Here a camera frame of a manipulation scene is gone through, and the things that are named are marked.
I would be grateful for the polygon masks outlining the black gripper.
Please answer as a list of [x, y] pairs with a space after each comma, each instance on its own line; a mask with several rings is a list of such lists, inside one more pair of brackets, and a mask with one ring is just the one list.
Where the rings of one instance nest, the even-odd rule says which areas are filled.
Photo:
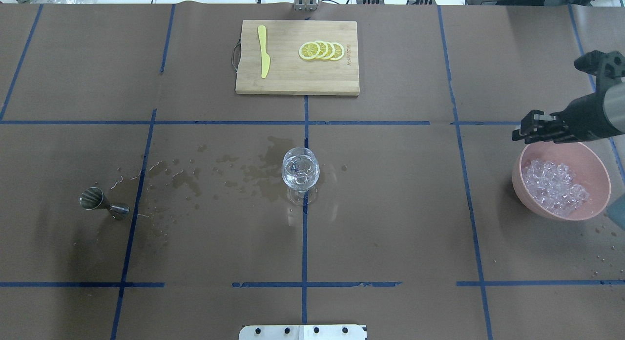
[[600, 93], [576, 98], [563, 111], [552, 114], [529, 111], [512, 133], [513, 141], [522, 140], [525, 144], [589, 142], [608, 137], [611, 137], [611, 122], [605, 115], [604, 95]]

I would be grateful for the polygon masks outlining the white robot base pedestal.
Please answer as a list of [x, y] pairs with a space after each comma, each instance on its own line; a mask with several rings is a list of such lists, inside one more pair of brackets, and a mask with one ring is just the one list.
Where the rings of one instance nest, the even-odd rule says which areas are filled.
[[244, 326], [239, 340], [367, 340], [366, 326], [359, 324], [293, 324]]

